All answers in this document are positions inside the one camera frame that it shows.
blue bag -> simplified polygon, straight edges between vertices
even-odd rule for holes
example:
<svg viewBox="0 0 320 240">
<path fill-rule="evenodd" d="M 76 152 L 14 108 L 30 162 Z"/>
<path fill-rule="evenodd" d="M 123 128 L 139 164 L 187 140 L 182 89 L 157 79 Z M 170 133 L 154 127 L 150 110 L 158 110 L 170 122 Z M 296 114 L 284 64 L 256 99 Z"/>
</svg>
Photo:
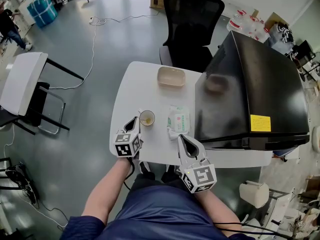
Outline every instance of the blue bag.
<svg viewBox="0 0 320 240">
<path fill-rule="evenodd" d="M 58 15 L 51 0 L 34 0 L 27 9 L 39 28 L 53 22 Z"/>
</svg>

small cup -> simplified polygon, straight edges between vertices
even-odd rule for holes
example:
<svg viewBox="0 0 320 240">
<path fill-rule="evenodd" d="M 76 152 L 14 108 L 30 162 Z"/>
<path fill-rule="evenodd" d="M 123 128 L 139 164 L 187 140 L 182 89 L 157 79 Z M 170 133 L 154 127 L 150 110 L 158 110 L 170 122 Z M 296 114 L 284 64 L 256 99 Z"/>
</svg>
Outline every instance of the small cup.
<svg viewBox="0 0 320 240">
<path fill-rule="evenodd" d="M 152 111 L 142 109 L 139 109 L 138 111 L 140 113 L 140 123 L 144 126 L 151 126 L 155 122 L 156 116 Z"/>
</svg>

chair backrest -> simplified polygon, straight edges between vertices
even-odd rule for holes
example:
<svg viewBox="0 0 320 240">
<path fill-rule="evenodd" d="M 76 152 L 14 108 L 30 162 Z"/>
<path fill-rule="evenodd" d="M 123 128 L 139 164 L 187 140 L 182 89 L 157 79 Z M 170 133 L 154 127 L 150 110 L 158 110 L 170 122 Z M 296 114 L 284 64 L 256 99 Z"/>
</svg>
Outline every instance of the chair backrest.
<svg viewBox="0 0 320 240">
<path fill-rule="evenodd" d="M 168 21 L 164 46 L 207 46 L 225 4 L 221 0 L 163 0 Z"/>
<path fill-rule="evenodd" d="M 27 113 L 47 58 L 48 54 L 43 52 L 23 53 L 15 58 L 2 90 L 1 107 L 16 116 Z"/>
</svg>

power cord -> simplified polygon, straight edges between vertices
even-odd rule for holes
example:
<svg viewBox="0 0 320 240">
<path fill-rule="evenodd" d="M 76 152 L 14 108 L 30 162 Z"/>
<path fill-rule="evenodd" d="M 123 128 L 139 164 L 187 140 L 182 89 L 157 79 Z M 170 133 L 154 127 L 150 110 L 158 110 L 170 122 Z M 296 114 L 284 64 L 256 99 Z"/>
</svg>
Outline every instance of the power cord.
<svg viewBox="0 0 320 240">
<path fill-rule="evenodd" d="M 115 22 L 120 23 L 120 22 L 122 22 L 122 21 L 124 21 L 124 20 L 126 20 L 126 19 L 129 19 L 129 18 L 136 19 L 136 18 L 147 17 L 147 16 L 158 16 L 158 14 L 159 14 L 161 11 L 163 11 L 163 10 L 164 10 L 164 9 L 159 10 L 156 14 L 146 14 L 146 15 L 140 15 L 140 16 L 131 16 L 131 15 L 130 15 L 130 16 L 126 17 L 126 18 L 121 19 L 121 20 L 117 20 L 117 19 L 114 19 L 114 18 L 98 18 L 98 17 L 96 17 L 96 16 L 92 16 L 92 17 L 90 18 L 89 24 L 92 25 L 92 26 L 94 26 L 94 37 L 93 37 L 93 46 L 92 46 L 91 68 L 90 68 L 88 74 L 85 76 L 85 78 L 83 79 L 83 81 L 82 81 L 80 84 L 76 85 L 76 86 L 72 86 L 72 87 L 49 87 L 49 89 L 62 89 L 62 90 L 76 89 L 76 88 L 78 88 L 79 86 L 81 86 L 81 85 L 85 82 L 85 80 L 86 80 L 87 77 L 90 75 L 90 73 L 91 73 L 91 71 L 92 71 L 92 68 L 93 68 L 93 66 L 94 66 L 94 57 L 95 57 L 94 47 L 95 47 L 95 39 L 96 39 L 96 35 L 97 35 L 97 26 L 102 26 L 102 25 L 106 24 L 106 23 L 107 23 L 107 20 L 113 20 L 113 21 L 115 21 Z"/>
<path fill-rule="evenodd" d="M 218 230 L 221 231 L 229 231 L 229 232 L 237 232 L 237 233 L 243 233 L 243 234 L 252 234 L 252 235 L 269 235 L 269 236 L 277 236 L 277 237 L 281 237 L 281 238 L 285 238 L 285 239 L 291 239 L 291 236 L 285 235 L 285 234 L 281 234 L 278 233 L 274 230 L 268 229 L 268 228 L 264 228 L 261 226 L 254 226 L 254 225 L 249 225 L 246 223 L 240 223 L 240 222 L 223 222 L 223 223 L 213 223 L 214 225 L 242 225 L 242 226 L 247 226 L 247 227 L 251 227 L 251 228 L 256 228 L 256 229 L 260 229 L 260 230 L 266 230 L 266 231 L 270 231 L 271 233 L 266 233 L 266 232 L 251 232 L 251 231 L 242 231 L 242 230 L 234 230 L 234 229 L 225 229 L 225 228 L 221 228 L 221 227 L 217 227 Z"/>
<path fill-rule="evenodd" d="M 13 137 L 12 137 L 11 143 L 10 143 L 10 144 L 5 144 L 4 147 L 3 147 L 4 158 L 6 158 L 6 147 L 7 147 L 7 146 L 11 146 L 11 145 L 14 143 L 14 141 L 15 141 L 15 126 L 14 126 L 13 124 L 12 124 L 12 131 L 13 131 Z M 22 194 L 23 194 L 25 197 L 28 196 L 28 195 L 26 195 L 26 194 L 24 193 L 24 190 L 23 190 L 23 189 L 22 189 Z M 39 208 L 37 209 L 36 207 L 34 207 L 34 205 L 33 205 L 31 202 L 28 202 L 28 201 L 24 200 L 23 198 L 21 198 L 21 196 L 20 196 L 19 193 L 18 193 L 18 195 L 19 195 L 19 198 L 20 198 L 22 201 L 24 201 L 24 202 L 26 202 L 27 204 L 31 205 L 38 213 L 40 213 L 40 214 L 42 214 L 43 216 L 45 216 L 46 218 L 54 221 L 54 222 L 57 224 L 57 227 L 58 227 L 59 230 L 62 229 L 62 231 L 63 231 L 63 228 L 65 228 L 65 227 L 67 226 L 68 223 L 65 224 L 64 226 L 60 225 L 60 224 L 59 224 L 57 221 L 55 221 L 53 218 L 50 218 L 50 217 L 44 215 L 42 212 L 38 211 Z M 58 211 L 60 211 L 60 212 L 63 214 L 63 216 L 65 217 L 65 219 L 69 222 L 67 216 L 65 215 L 65 213 L 64 213 L 62 210 L 60 210 L 59 208 L 56 208 L 56 207 L 54 207 L 53 209 L 48 209 L 48 208 L 44 205 L 43 202 L 41 202 L 40 200 L 39 200 L 39 202 L 40 202 L 40 203 L 43 205 L 43 207 L 44 207 L 46 210 L 48 210 L 49 212 L 51 212 L 51 211 L 53 211 L 53 210 L 58 210 Z"/>
<path fill-rule="evenodd" d="M 125 187 L 130 191 L 131 188 L 127 186 L 126 180 L 129 179 L 129 177 L 130 177 L 132 174 L 134 174 L 134 172 L 135 172 L 135 164 L 134 164 L 134 162 L 132 161 L 132 158 L 131 158 L 131 157 L 128 157 L 127 159 L 128 159 L 128 161 L 130 162 L 130 165 L 131 165 L 131 167 L 132 167 L 132 171 L 130 172 L 130 174 L 129 174 L 127 177 L 125 177 L 123 184 L 124 184 Z"/>
</svg>

black office chair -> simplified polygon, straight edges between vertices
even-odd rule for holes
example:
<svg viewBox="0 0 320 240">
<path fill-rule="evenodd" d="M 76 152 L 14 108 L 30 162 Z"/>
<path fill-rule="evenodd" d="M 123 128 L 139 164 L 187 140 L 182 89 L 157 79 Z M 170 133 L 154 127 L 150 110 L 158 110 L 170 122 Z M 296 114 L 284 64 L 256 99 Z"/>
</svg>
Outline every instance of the black office chair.
<svg viewBox="0 0 320 240">
<path fill-rule="evenodd" d="M 163 0 L 168 39 L 160 48 L 162 65 L 202 73 L 212 59 L 205 47 L 225 4 L 221 0 Z"/>
</svg>

